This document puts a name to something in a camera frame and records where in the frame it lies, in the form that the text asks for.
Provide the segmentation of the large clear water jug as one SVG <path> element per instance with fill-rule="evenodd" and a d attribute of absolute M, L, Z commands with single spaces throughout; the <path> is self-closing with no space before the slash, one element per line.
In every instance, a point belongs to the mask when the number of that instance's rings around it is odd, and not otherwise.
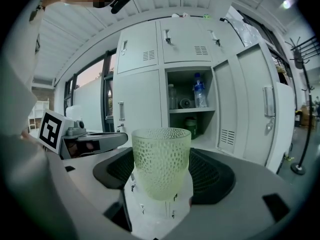
<path fill-rule="evenodd" d="M 80 105 L 72 105 L 66 108 L 65 116 L 73 121 L 82 121 L 82 108 Z"/>

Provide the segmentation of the clear bottle blue label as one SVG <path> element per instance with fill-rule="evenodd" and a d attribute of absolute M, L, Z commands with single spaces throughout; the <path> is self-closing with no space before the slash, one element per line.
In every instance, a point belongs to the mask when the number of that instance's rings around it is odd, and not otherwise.
<path fill-rule="evenodd" d="M 206 90 L 201 75 L 198 72 L 194 74 L 193 91 L 195 106 L 197 108 L 207 108 L 208 104 Z"/>

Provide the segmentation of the grey metal cabinet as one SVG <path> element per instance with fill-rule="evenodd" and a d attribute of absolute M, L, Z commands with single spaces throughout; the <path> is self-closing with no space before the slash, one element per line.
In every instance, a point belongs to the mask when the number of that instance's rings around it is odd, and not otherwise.
<path fill-rule="evenodd" d="M 179 108 L 193 100 L 195 73 L 208 107 Z M 185 128 L 197 119 L 194 148 L 214 150 L 272 171 L 278 107 L 277 73 L 269 49 L 251 25 L 231 18 L 172 16 L 120 34 L 113 79 L 113 116 L 128 136 L 143 128 Z M 168 84 L 177 94 L 169 107 Z"/>

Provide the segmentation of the green item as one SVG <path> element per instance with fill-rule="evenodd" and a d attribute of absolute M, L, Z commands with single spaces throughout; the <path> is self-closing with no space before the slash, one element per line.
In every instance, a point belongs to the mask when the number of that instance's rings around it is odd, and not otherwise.
<path fill-rule="evenodd" d="M 173 198 L 189 168 L 192 133 L 183 128 L 142 128 L 131 133 L 134 164 L 146 194 L 157 201 Z"/>

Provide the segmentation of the white appliance box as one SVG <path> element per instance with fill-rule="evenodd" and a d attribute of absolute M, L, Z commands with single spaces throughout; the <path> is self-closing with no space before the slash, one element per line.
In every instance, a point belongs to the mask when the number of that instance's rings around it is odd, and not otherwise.
<path fill-rule="evenodd" d="M 277 83 L 279 115 L 275 150 L 274 173 L 277 173 L 284 154 L 289 151 L 295 125 L 295 97 L 293 89 L 285 84 Z"/>

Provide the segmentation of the black coat rack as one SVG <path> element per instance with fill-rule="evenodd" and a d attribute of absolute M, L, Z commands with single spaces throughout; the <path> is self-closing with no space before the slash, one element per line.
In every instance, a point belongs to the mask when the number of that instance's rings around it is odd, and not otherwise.
<path fill-rule="evenodd" d="M 302 155 L 300 157 L 299 162 L 293 162 L 290 165 L 290 169 L 293 173 L 303 176 L 306 173 L 306 168 L 303 166 L 304 159 L 307 154 L 307 149 L 309 146 L 310 138 L 311 138 L 311 132 L 312 132 L 312 112 L 313 112 L 313 100 L 312 100 L 312 86 L 310 84 L 310 80 L 308 78 L 308 73 L 306 70 L 306 64 L 310 61 L 310 58 L 313 58 L 315 56 L 320 55 L 320 44 L 317 40 L 316 36 L 313 36 L 306 41 L 300 42 L 300 38 L 298 38 L 297 42 L 294 43 L 293 40 L 290 38 L 291 43 L 286 42 L 287 44 L 290 44 L 291 51 L 293 52 L 293 61 L 294 65 L 297 69 L 302 70 L 304 79 L 305 79 L 305 89 L 302 89 L 308 97 L 307 105 L 309 106 L 309 126 L 307 127 L 307 134 L 305 139 L 304 148 L 302 151 Z"/>

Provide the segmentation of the dark framed window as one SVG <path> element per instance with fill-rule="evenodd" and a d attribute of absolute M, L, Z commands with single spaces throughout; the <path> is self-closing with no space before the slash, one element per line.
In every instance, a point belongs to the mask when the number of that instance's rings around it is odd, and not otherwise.
<path fill-rule="evenodd" d="M 101 129 L 103 132 L 114 132 L 113 118 L 113 74 L 117 58 L 117 50 L 107 50 L 104 55 L 99 56 L 65 83 L 63 113 L 67 108 L 76 104 L 76 90 L 99 80 L 99 104 L 103 119 L 101 120 Z"/>

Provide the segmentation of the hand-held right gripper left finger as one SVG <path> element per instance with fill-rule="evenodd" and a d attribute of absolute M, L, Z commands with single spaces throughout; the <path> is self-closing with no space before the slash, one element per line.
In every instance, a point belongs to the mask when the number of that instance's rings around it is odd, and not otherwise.
<path fill-rule="evenodd" d="M 125 198 L 125 183 L 133 171 L 132 148 L 63 160 L 79 193 L 102 217 L 102 235 L 109 240 L 135 240 Z"/>

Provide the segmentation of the dark green lidded container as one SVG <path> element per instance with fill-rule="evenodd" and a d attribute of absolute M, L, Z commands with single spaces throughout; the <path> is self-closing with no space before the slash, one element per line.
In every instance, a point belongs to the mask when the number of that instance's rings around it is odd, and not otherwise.
<path fill-rule="evenodd" d="M 191 139 L 194 140 L 197 137 L 197 119 L 194 117 L 186 117 L 183 124 L 184 128 L 191 132 Z"/>

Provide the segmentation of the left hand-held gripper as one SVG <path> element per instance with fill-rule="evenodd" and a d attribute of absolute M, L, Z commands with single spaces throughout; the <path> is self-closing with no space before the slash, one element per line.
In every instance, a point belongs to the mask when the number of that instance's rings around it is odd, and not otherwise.
<path fill-rule="evenodd" d="M 38 142 L 63 160 L 110 151 L 128 141 L 124 132 L 88 133 L 81 120 L 47 109 L 41 119 Z"/>

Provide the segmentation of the grey round canister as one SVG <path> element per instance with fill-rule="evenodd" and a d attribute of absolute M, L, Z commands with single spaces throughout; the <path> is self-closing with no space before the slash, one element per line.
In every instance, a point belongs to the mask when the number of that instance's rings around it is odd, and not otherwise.
<path fill-rule="evenodd" d="M 182 98 L 179 101 L 179 108 L 180 109 L 192 109 L 195 108 L 195 101 L 194 100 L 190 100 L 188 98 Z"/>

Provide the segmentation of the white shelf unit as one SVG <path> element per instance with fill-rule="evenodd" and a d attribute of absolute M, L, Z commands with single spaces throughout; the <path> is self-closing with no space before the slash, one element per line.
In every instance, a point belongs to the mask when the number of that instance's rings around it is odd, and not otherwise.
<path fill-rule="evenodd" d="M 38 100 L 28 116 L 28 130 L 35 131 L 40 127 L 41 119 L 50 107 L 50 100 Z"/>

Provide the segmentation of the clear glass jar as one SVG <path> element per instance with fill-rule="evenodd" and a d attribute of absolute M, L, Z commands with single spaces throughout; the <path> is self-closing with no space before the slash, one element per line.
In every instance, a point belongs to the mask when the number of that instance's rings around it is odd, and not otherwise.
<path fill-rule="evenodd" d="M 173 84 L 168 84 L 169 109 L 176 110 L 178 108 L 177 90 Z"/>

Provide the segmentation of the brown cardboard box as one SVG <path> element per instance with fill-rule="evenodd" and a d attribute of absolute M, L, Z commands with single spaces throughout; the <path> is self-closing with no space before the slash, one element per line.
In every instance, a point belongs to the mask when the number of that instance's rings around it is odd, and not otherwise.
<path fill-rule="evenodd" d="M 306 105 L 302 105 L 300 110 L 302 112 L 300 125 L 303 127 L 308 127 L 309 121 L 310 121 L 310 107 L 306 106 Z M 319 119 L 319 117 L 314 112 L 312 112 L 312 118 L 311 118 L 311 128 L 312 129 L 316 128 L 316 126 L 318 124 L 318 119 Z"/>

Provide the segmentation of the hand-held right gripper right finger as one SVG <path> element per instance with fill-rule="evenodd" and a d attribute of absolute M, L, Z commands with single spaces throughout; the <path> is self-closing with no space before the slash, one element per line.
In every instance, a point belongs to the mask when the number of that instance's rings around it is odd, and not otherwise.
<path fill-rule="evenodd" d="M 196 190 L 188 215 L 163 240 L 271 240 L 291 222 L 304 198 L 262 165 L 192 148 Z"/>

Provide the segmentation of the person's white shirt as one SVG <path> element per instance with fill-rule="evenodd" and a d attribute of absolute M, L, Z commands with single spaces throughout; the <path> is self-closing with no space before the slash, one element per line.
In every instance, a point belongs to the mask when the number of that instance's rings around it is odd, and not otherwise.
<path fill-rule="evenodd" d="M 76 240 L 48 156 L 21 139 L 37 99 L 31 91 L 43 0 L 27 5 L 0 49 L 0 228 L 19 240 Z"/>

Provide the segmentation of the person's left forearm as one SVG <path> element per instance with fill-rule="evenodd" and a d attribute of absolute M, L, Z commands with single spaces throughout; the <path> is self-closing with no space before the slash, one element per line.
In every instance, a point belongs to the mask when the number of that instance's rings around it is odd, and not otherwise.
<path fill-rule="evenodd" d="M 38 145 L 38 146 L 41 147 L 41 148 L 43 147 L 43 146 L 37 141 L 37 139 L 35 139 L 33 136 L 31 136 L 31 135 L 28 133 L 27 130 L 23 130 L 23 131 L 21 132 L 20 138 L 21 138 L 22 140 L 29 141 L 29 142 L 31 142 L 31 143 L 33 143 L 33 144 L 35 144 L 35 145 Z"/>

